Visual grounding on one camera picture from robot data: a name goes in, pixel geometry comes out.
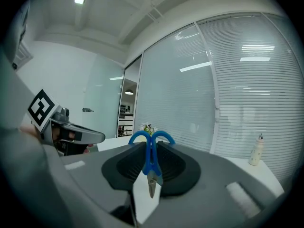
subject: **ceiling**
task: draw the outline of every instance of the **ceiling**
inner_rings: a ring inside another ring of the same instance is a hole
[[[74,0],[33,0],[28,34],[33,40],[84,48],[124,64],[132,41],[147,26],[165,19],[167,11],[186,1],[85,0],[80,5]]]
[[[136,86],[136,85],[137,85],[137,83],[125,78],[124,83],[123,83],[123,86],[124,86],[123,90],[125,91],[127,89],[130,89],[133,86]]]

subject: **scissors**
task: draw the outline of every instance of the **scissors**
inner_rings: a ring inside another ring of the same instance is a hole
[[[150,136],[150,134],[146,131],[138,131],[130,138],[129,144],[132,144],[134,140],[140,135],[145,136],[147,139],[146,162],[142,169],[142,172],[144,173],[144,175],[147,176],[149,194],[150,197],[153,198],[155,194],[156,184],[158,183],[160,186],[162,185],[162,172],[157,162],[156,138],[159,136],[163,136],[168,139],[171,144],[175,144],[175,141],[165,131],[157,131],[152,136]]]

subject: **window blinds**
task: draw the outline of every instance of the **window blinds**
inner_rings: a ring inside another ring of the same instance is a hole
[[[215,154],[249,158],[262,133],[262,159],[283,181],[295,170],[304,133],[303,79],[290,47],[263,16],[218,19],[199,28],[219,86]]]
[[[285,39],[287,40],[289,46],[294,53],[297,63],[299,64],[302,74],[304,74],[304,49],[296,29],[294,28],[291,21],[287,18],[280,16],[266,14],[266,16],[274,23],[275,26],[280,30]]]
[[[138,87],[135,130],[149,123],[180,143],[209,151],[215,99],[210,62],[194,26],[145,51]]]

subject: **door handle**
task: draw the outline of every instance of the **door handle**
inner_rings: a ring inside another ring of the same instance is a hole
[[[83,112],[93,112],[93,110],[90,108],[82,108],[82,111]]]

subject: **white label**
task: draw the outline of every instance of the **white label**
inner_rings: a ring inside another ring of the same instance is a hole
[[[76,169],[78,167],[84,166],[85,162],[84,161],[77,161],[68,165],[65,165],[66,170],[72,170],[72,169]]]
[[[42,89],[30,104],[27,114],[33,124],[41,132],[50,117],[57,110],[58,106],[59,103]]]

